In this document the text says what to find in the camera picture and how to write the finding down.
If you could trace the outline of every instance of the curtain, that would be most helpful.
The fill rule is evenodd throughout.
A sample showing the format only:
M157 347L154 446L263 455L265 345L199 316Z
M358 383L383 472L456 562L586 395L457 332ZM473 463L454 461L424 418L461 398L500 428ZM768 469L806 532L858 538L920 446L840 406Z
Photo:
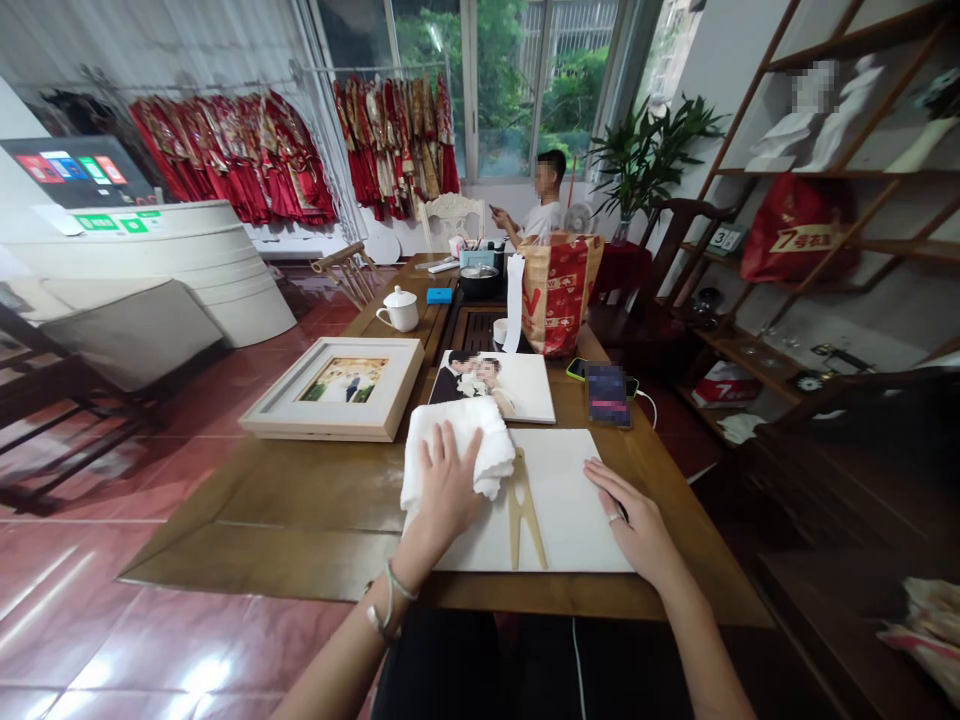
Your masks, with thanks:
M310 125L321 159L328 163L327 126L337 127L338 121L335 115L327 117L328 103L315 85L293 81L291 60L313 64L307 28L293 0L0 0L0 13L0 74L28 102L41 89L31 93L22 84L69 85L82 79L81 65L102 69L118 86L289 79L270 87ZM141 94L145 92L121 91L119 99L129 105ZM156 94L171 99L191 95ZM366 228L362 221L358 224L349 175L341 175L336 154L326 167L327 184L347 240L363 239Z

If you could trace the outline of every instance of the shopping bag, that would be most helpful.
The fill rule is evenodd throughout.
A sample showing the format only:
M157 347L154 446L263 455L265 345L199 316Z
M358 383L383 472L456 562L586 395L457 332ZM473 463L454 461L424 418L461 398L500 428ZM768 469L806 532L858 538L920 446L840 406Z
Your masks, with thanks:
M549 246L519 249L525 261L521 327L535 352L567 357L576 350L603 245L599 235L558 231Z
M747 407L760 394L759 380L735 363L720 360L691 393L700 407Z
M740 277L749 282L802 282L849 230L854 211L845 181L811 181L783 173L753 220ZM835 280L859 261L859 250L841 248L819 280Z

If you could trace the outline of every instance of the white t-shirt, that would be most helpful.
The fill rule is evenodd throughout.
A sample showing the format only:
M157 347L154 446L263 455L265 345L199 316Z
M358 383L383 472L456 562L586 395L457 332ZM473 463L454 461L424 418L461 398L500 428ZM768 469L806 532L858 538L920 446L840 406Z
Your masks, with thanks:
M563 228L563 208L559 202L535 205L520 223L520 237L536 235L535 245L549 245L550 232Z

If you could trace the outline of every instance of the mug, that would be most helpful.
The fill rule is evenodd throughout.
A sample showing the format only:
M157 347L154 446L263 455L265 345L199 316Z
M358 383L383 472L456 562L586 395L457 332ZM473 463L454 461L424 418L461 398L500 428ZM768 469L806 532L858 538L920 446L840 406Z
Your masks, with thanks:
M386 323L399 332L410 332L420 322L420 313L417 311L417 296L401 290L397 285L394 291L384 298L386 307L377 310L377 319ZM386 312L389 320L380 313Z
M507 323L506 318L500 318L493 323L493 341L497 345L503 345L507 341L508 327L509 323Z

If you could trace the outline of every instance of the flower pot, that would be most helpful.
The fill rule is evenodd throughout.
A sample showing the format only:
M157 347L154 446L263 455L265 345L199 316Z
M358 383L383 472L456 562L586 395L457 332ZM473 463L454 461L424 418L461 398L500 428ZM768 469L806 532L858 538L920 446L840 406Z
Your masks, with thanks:
M914 140L913 145L911 145L903 155L898 157L885 172L908 173L919 170L923 167L923 163L926 162L927 157L937 146L937 143L939 143L943 139L943 136L950 132L958 122L960 122L960 118L956 117L940 118L939 120L931 120L928 122L926 127L923 128L923 132L920 133L920 137Z

